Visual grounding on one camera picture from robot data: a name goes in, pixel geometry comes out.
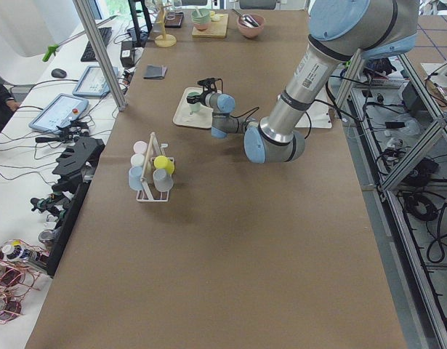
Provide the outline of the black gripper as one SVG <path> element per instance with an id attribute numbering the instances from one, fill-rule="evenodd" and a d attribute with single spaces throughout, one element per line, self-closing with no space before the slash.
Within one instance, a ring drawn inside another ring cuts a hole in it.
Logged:
<path id="1" fill-rule="evenodd" d="M 187 97 L 199 97 L 198 98 L 187 98 L 186 101 L 189 105 L 202 104 L 203 106 L 209 107 L 208 96 L 209 92 L 190 92 L 187 94 Z"/>

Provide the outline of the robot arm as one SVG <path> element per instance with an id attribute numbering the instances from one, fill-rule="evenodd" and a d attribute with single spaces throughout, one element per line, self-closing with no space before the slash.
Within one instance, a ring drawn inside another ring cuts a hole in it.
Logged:
<path id="1" fill-rule="evenodd" d="M 212 109 L 212 135 L 244 135 L 244 150 L 253 163 L 288 162 L 300 157 L 304 137 L 295 126 L 313 104 L 338 64 L 357 51 L 364 59 L 410 51 L 416 43 L 418 1 L 316 1 L 310 11 L 307 51 L 274 109 L 260 121 L 238 121 L 231 115 L 235 100 L 219 93 L 214 78 L 200 80 L 202 92 L 191 105 Z"/>

